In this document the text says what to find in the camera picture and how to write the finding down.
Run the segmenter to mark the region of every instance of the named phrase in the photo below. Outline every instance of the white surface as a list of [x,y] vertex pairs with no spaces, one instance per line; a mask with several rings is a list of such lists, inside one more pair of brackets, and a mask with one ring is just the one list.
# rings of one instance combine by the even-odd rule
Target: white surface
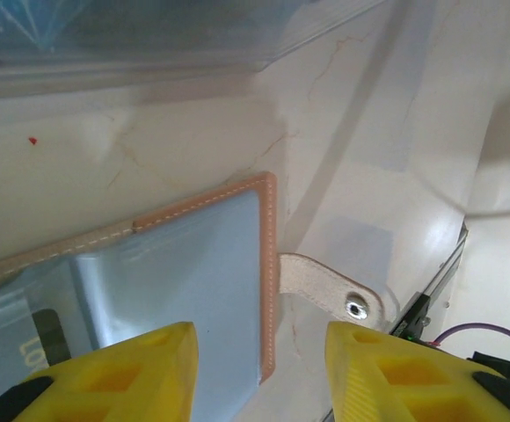
[[[470,236],[446,327],[487,322],[510,329],[510,52],[502,85],[468,207]],[[461,357],[479,351],[510,360],[510,339],[489,331],[458,333],[443,347]]]
[[[510,2],[391,1],[256,76],[0,100],[0,258],[270,170],[281,249],[393,320],[455,246],[509,27]],[[329,407],[327,316],[283,312],[277,373],[238,420]]]

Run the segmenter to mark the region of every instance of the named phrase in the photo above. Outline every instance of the white wall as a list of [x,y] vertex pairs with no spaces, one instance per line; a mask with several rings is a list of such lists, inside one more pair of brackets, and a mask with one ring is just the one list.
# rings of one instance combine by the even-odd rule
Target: white wall
[[[510,329],[510,50],[466,222],[470,237],[445,328],[488,322]],[[462,357],[477,350],[510,360],[510,340],[489,331],[456,334],[443,348]]]

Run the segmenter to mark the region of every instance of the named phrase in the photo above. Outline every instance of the wire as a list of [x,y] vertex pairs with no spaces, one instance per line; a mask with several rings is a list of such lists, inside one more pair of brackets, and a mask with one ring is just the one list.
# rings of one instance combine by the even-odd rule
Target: wire
[[432,341],[434,345],[439,345],[445,338],[452,336],[456,332],[463,331],[463,330],[470,330],[472,328],[479,328],[481,330],[491,330],[491,331],[497,331],[501,334],[505,334],[506,336],[510,337],[510,330],[508,330],[505,327],[500,327],[499,325],[493,325],[493,324],[486,324],[486,323],[468,323],[468,324],[460,324],[456,327],[449,328],[448,330],[444,331],[442,334],[439,335],[435,340]]

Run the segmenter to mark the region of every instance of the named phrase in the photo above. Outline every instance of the clear plastic container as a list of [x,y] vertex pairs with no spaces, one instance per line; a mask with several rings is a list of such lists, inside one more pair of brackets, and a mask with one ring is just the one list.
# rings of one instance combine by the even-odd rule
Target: clear plastic container
[[0,0],[0,84],[263,69],[381,1]]

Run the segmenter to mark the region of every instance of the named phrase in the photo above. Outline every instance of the purple wire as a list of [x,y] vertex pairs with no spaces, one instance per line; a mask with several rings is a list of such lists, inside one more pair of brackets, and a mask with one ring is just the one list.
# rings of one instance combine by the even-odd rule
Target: purple wire
[[486,324],[486,323],[468,323],[468,324],[460,324],[456,327],[449,328],[448,330],[444,331],[442,334],[437,337],[433,343],[439,345],[442,340],[445,338],[452,336],[454,333],[463,331],[463,330],[469,330],[472,328],[479,328],[482,330],[491,330],[491,331],[497,331],[501,334],[505,334],[506,336],[510,337],[510,330],[508,330],[505,327],[500,327],[499,325],[493,325],[493,324]]

